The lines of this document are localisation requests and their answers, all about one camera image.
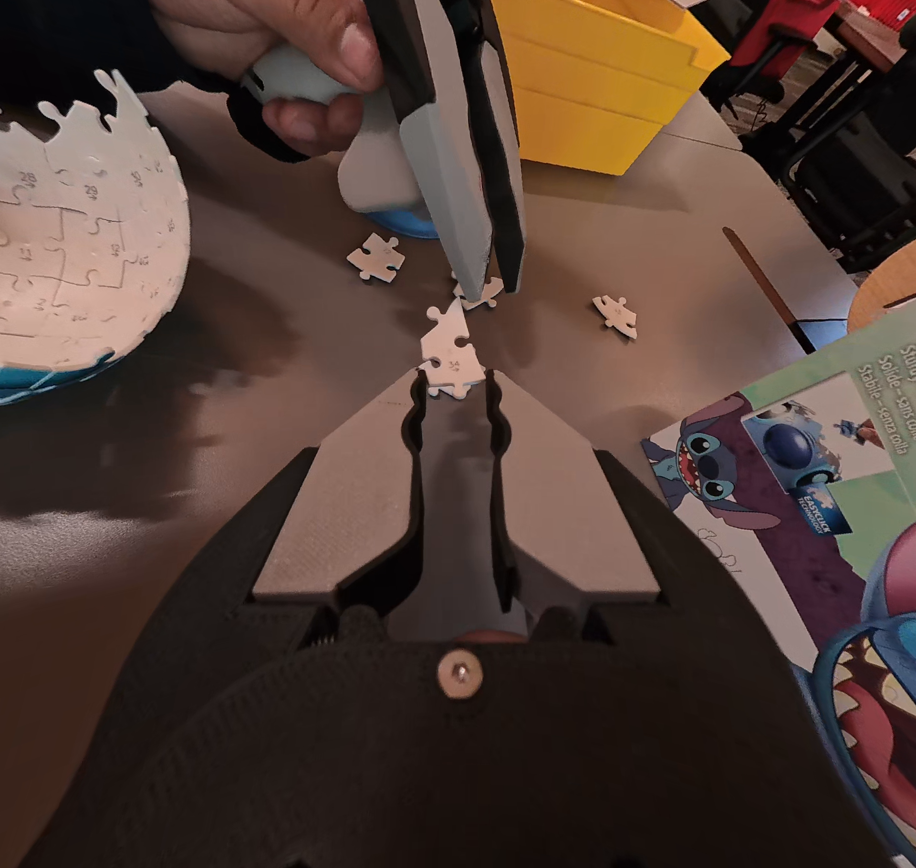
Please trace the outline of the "black office chair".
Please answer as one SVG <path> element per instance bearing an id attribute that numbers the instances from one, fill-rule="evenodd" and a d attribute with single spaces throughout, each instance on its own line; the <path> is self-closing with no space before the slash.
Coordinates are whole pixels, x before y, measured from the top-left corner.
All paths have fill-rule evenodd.
<path id="1" fill-rule="evenodd" d="M 915 237 L 915 50 L 864 83 L 795 147 L 780 182 L 850 275 Z"/>

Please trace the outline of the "partly built puzzle ball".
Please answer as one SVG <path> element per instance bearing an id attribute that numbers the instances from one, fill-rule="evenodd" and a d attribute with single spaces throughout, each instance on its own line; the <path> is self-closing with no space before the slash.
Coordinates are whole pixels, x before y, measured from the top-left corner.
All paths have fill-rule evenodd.
<path id="1" fill-rule="evenodd" d="M 2 130 L 1 404 L 89 380 L 138 347 L 170 312 L 190 253 L 176 158 L 119 71 L 97 70 L 116 101 L 76 101 L 43 141 Z"/>

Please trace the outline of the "person's left forearm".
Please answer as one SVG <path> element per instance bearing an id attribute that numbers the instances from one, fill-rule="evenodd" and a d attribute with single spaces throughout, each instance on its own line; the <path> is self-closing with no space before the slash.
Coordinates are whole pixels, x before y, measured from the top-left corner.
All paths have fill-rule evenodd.
<path id="1" fill-rule="evenodd" d="M 148 0 L 1 0 L 2 103 L 103 106 L 97 70 L 118 70 L 137 93 L 188 79 Z"/>

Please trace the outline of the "cartoon print puzzle box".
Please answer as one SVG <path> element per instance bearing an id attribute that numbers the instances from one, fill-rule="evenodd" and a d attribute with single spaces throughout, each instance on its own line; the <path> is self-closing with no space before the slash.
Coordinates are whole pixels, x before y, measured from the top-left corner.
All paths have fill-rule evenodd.
<path id="1" fill-rule="evenodd" d="M 892 862 L 914 866 L 914 303 L 641 446 L 791 661 Z"/>

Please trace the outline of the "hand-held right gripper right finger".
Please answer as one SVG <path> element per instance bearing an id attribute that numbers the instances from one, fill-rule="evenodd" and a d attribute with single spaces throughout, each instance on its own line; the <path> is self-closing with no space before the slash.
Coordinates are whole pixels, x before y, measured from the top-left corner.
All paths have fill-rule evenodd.
<path id="1" fill-rule="evenodd" d="M 487 372 L 492 571 L 502 611 L 652 602 L 659 586 L 591 443 L 503 372 Z"/>

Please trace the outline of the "white puzzle pieces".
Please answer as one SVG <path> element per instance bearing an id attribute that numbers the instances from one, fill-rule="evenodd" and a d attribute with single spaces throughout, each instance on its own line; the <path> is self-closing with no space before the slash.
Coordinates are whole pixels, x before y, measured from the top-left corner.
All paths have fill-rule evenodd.
<path id="1" fill-rule="evenodd" d="M 360 247 L 347 256 L 347 262 L 359 271 L 360 279 L 365 282 L 376 279 L 386 284 L 392 283 L 405 260 L 404 256 L 397 251 L 397 245 L 396 238 L 386 240 L 376 233 L 371 233 Z M 477 299 L 468 299 L 457 282 L 454 284 L 452 296 L 461 304 L 459 315 L 463 315 L 466 311 L 481 305 L 490 309 L 495 308 L 497 296 L 503 291 L 502 279 L 492 277 L 485 281 L 483 294 Z M 637 338 L 636 313 L 626 305 L 624 297 L 614 300 L 608 295 L 603 295 L 593 298 L 592 302 L 603 317 L 605 327 L 617 331 L 630 340 Z"/>

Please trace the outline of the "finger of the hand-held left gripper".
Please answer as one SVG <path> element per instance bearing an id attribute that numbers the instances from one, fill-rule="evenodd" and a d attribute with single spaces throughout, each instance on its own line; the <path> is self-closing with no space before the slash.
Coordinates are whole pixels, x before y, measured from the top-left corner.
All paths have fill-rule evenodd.
<path id="1" fill-rule="evenodd" d="M 482 297 L 493 241 L 472 143 L 468 102 L 452 26 L 439 0 L 414 0 L 434 101 L 399 125 L 399 135 L 431 221 L 469 300 Z"/>
<path id="2" fill-rule="evenodd" d="M 498 51 L 485 40 L 475 57 L 475 82 L 482 98 L 475 144 L 493 229 L 493 246 L 505 289 L 520 290 L 526 249 L 520 146 Z"/>

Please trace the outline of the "blue plastic ball stand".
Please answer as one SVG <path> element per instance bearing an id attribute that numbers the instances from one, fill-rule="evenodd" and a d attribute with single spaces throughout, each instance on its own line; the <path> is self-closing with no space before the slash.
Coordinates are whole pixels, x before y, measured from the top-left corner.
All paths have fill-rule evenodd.
<path id="1" fill-rule="evenodd" d="M 436 241 L 439 234 L 428 210 L 377 210 L 365 215 L 398 238 Z"/>

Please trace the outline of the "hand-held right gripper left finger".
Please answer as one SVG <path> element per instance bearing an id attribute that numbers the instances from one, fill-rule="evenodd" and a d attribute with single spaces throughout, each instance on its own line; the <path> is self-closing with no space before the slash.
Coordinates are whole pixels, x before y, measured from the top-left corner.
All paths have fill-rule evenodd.
<path id="1" fill-rule="evenodd" d="M 410 369 L 318 448 L 254 598 L 398 607 L 422 572 L 426 378 Z"/>

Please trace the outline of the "person's left hand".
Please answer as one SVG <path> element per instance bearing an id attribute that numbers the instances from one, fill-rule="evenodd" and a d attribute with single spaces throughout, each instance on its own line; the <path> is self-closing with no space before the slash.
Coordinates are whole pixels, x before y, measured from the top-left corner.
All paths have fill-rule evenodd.
<path id="1" fill-rule="evenodd" d="M 364 95 L 378 89 L 383 65 L 362 0 L 147 0 L 169 61 L 139 90 L 177 82 L 226 91 L 282 43 L 354 90 L 329 104 L 275 98 L 262 107 L 269 132 L 293 152 L 344 151 L 359 131 Z"/>

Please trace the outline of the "red office chair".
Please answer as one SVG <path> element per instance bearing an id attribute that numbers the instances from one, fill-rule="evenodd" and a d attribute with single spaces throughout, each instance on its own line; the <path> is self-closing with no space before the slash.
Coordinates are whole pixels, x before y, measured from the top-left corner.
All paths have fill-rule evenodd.
<path id="1" fill-rule="evenodd" d="M 778 104 L 783 79 L 802 51 L 837 13 L 840 0 L 710 0 L 711 31 L 731 52 L 701 88 L 716 111 L 736 97 L 754 95 Z"/>

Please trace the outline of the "yellow plastic bin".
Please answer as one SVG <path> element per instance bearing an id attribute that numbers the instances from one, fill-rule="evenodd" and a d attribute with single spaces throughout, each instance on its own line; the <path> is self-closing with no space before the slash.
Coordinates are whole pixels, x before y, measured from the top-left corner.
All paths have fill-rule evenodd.
<path id="1" fill-rule="evenodd" d="M 729 54 L 672 0 L 492 0 L 523 159 L 622 175 Z"/>

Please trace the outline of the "single curved puzzle piece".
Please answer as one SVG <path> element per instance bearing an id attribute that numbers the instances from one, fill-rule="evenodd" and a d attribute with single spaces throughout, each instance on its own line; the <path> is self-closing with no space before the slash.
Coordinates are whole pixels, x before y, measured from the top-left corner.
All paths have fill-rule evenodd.
<path id="1" fill-rule="evenodd" d="M 470 343 L 463 303 L 455 297 L 445 312 L 431 306 L 427 318 L 434 327 L 420 339 L 422 364 L 430 396 L 445 393 L 463 400 L 470 389 L 485 381 L 487 371 Z"/>

